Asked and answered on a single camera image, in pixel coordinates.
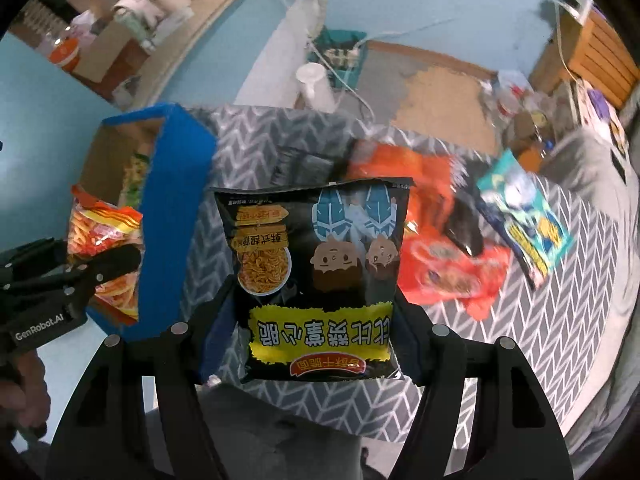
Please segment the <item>person left hand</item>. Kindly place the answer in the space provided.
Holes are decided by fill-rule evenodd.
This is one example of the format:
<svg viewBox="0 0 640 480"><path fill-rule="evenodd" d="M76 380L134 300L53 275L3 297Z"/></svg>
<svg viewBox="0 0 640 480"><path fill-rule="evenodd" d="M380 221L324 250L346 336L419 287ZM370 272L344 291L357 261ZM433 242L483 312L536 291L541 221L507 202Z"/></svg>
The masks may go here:
<svg viewBox="0 0 640 480"><path fill-rule="evenodd" d="M1 381L1 427L41 428L48 421L51 411L42 359L36 350L32 350L15 358L12 366L20 376L20 381Z"/></svg>

